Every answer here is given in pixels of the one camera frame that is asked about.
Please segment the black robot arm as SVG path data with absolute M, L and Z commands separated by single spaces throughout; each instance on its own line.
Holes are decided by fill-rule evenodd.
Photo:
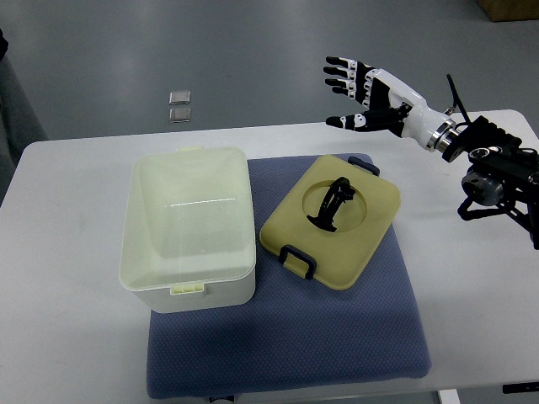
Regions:
M 446 78 L 453 97 L 446 113 L 459 110 L 464 121 L 444 125 L 434 146 L 447 162 L 465 153 L 471 163 L 461 180 L 466 198 L 457 214 L 465 221 L 507 215 L 538 248 L 538 151 L 482 115 L 471 120 L 451 75 Z

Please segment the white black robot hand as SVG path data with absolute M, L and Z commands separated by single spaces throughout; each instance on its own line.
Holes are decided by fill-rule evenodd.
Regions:
M 446 113 L 433 110 L 425 98 L 391 73 L 360 61 L 328 56 L 325 83 L 365 110 L 332 116 L 326 124 L 357 132 L 388 130 L 410 138 L 429 152 L 444 152 L 456 139 L 456 123 Z

